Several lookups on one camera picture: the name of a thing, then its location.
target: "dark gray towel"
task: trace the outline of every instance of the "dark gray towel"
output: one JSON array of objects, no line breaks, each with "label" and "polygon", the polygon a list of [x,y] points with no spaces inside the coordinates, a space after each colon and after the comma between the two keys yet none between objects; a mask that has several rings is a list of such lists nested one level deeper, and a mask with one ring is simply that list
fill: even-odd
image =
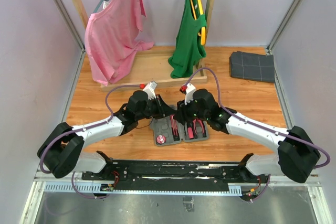
[{"label": "dark gray towel", "polygon": [[275,83],[273,55],[233,52],[229,67],[233,78]]}]

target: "wooden clothing rack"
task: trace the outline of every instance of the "wooden clothing rack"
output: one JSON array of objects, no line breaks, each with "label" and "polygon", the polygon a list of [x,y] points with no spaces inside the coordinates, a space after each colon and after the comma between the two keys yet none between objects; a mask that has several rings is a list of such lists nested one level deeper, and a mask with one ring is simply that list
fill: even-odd
[{"label": "wooden clothing rack", "polygon": [[[88,14],[85,11],[82,0],[72,0],[79,17],[86,28],[88,24]],[[206,18],[206,38],[211,21],[211,15],[214,7],[215,0],[207,0],[205,7]],[[141,84],[155,81],[158,87],[180,86],[184,84],[188,78],[172,79],[170,73],[173,68],[168,63],[168,58],[173,54],[175,47],[156,47],[154,46],[148,51],[139,51],[134,59],[133,67],[130,74],[115,84],[107,86],[101,85],[103,91],[110,91],[112,88],[125,85],[125,84]],[[201,60],[197,68],[203,67],[204,62]],[[205,71],[200,71],[193,78],[193,83],[206,83],[207,75]]]}]

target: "wooden floor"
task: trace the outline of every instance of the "wooden floor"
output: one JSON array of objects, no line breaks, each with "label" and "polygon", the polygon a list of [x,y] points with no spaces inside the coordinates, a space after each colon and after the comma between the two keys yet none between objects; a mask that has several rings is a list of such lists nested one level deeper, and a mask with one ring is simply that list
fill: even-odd
[{"label": "wooden floor", "polygon": [[[206,48],[205,65],[213,69],[220,83],[222,103],[240,113],[261,122],[285,127],[275,86],[269,83],[234,79],[229,76],[228,59],[234,51],[264,54],[261,47],[209,47]],[[207,73],[208,83],[196,87],[209,90],[217,99],[216,84],[211,73]],[[155,90],[167,104],[176,104],[184,99],[179,87]],[[109,104],[113,110],[128,101],[132,90],[115,91],[110,95]],[[105,106],[106,92],[91,77],[89,60],[86,57],[73,96],[67,122],[70,125],[86,124],[109,116]],[[149,120],[139,122],[139,126],[149,124]],[[156,147],[153,132],[149,127],[134,129],[130,133],[102,140],[88,146],[85,151],[103,151],[110,157],[119,159],[161,159],[182,161],[240,161],[247,153],[267,154],[271,151],[260,144],[240,136],[226,135],[209,129],[210,138],[203,142],[181,143]]]}]

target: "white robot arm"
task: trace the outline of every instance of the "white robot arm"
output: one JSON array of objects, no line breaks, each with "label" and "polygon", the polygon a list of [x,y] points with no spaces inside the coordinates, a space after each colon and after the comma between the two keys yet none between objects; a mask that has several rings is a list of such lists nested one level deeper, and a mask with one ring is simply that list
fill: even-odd
[{"label": "white robot arm", "polygon": [[174,115],[182,124],[198,118],[206,121],[216,131],[246,137],[275,152],[270,155],[247,154],[240,163],[247,176],[283,173],[296,182],[304,183],[320,158],[319,152],[314,148],[302,143],[293,143],[286,137],[289,134],[311,143],[302,128],[295,126],[289,130],[274,127],[249,119],[235,110],[223,110],[211,93],[205,89],[196,90],[191,84],[182,86],[185,87],[181,90],[185,99],[177,103],[177,110],[173,110],[155,94],[155,86],[156,83],[151,82],[142,91],[135,91],[128,103],[124,104],[113,118],[72,127],[67,123],[60,123],[37,155],[42,158],[46,147],[58,135],[73,132],[62,137],[52,147],[49,146],[44,164],[56,178],[64,177],[73,171],[92,172],[103,177],[109,159],[101,152],[82,152],[83,148],[105,138],[130,132],[138,125],[138,120]]}]

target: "pink t-shirt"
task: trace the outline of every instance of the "pink t-shirt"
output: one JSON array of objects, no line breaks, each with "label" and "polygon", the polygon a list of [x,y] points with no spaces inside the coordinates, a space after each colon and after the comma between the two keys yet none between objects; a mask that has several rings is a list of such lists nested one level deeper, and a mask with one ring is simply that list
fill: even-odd
[{"label": "pink t-shirt", "polygon": [[91,14],[85,31],[85,47],[94,81],[105,86],[131,71],[137,51],[151,49],[154,42],[136,41],[142,31],[142,0],[112,0],[101,12]]}]

